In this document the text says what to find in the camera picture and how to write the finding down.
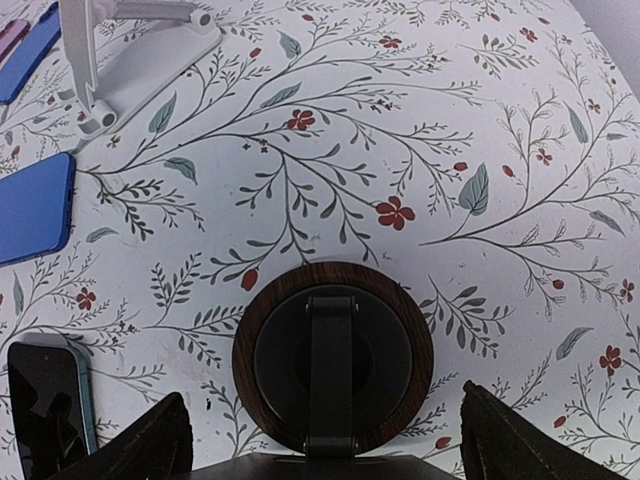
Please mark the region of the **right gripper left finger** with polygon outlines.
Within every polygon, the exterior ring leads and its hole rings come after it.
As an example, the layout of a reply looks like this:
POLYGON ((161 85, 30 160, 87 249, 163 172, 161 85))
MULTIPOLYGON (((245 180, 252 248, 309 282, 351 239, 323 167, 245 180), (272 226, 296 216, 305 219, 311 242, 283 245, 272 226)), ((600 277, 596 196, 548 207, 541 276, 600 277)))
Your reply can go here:
POLYGON ((182 395, 172 392, 106 446, 55 479, 167 479, 193 466, 193 431, 182 395))

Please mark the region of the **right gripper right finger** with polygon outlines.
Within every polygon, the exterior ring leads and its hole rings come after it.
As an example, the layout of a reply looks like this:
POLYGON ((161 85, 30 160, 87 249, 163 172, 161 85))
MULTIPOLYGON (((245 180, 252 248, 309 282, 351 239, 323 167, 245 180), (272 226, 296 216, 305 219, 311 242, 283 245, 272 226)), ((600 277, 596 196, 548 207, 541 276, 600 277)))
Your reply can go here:
POLYGON ((553 440, 486 388, 464 386, 460 446, 468 479, 619 479, 553 440))

